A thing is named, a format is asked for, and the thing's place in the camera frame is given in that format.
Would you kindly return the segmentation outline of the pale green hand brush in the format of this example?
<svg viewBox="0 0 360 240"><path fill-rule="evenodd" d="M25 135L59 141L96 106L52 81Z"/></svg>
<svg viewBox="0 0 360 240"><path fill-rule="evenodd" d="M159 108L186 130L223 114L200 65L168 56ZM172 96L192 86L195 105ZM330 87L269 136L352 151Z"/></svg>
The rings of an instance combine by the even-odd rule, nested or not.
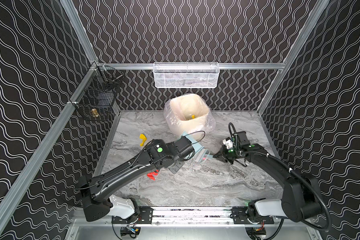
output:
<svg viewBox="0 0 360 240"><path fill-rule="evenodd" d="M202 149L195 161L198 163L204 163L206 161L211 161L213 159L214 157L210 150Z"/></svg>

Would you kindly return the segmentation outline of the pale green dustpan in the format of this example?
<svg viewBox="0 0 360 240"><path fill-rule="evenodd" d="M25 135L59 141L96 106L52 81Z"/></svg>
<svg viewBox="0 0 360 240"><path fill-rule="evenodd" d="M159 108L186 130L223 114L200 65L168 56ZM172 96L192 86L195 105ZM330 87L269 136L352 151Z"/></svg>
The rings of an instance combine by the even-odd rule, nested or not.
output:
<svg viewBox="0 0 360 240"><path fill-rule="evenodd" d="M202 134L202 136L199 140L195 139L196 134ZM207 148L203 147L202 144L200 143L200 141L205 137L205 135L206 135L205 131L196 131L193 133L187 133L186 131L184 131L182 133L182 136L186 137L188 140L191 141L192 146L194 148L194 151L191 152L188 156L186 156L185 161L193 160L194 162L196 162L195 160L197 159L200 151L202 149L207 149Z"/></svg>

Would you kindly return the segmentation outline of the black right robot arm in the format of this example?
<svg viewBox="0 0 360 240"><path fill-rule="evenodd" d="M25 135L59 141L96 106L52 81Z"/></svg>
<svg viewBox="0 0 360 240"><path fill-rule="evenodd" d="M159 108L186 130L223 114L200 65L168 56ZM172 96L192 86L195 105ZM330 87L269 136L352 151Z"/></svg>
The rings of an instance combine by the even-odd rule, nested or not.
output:
<svg viewBox="0 0 360 240"><path fill-rule="evenodd" d="M230 164L244 159L260 167L283 188L281 199L259 199L248 203L247 216L251 222L259 222L266 216L276 216L297 223L320 214L329 215L317 179L299 175L259 144L242 145L238 149L227 149L223 145L213 158Z"/></svg>

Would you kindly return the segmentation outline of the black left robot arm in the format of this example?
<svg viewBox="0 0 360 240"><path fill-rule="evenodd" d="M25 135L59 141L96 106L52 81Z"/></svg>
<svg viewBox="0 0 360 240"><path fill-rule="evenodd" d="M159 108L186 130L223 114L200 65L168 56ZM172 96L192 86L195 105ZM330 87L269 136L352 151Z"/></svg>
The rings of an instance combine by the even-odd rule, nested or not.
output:
<svg viewBox="0 0 360 240"><path fill-rule="evenodd" d="M137 201L115 197L114 193L141 176L162 168L172 168L188 160L195 152L187 137L170 143L152 140L136 156L118 167L95 177L80 177L76 190L80 192L86 221L94 222L105 216L114 216L128 223L137 222L140 215Z"/></svg>

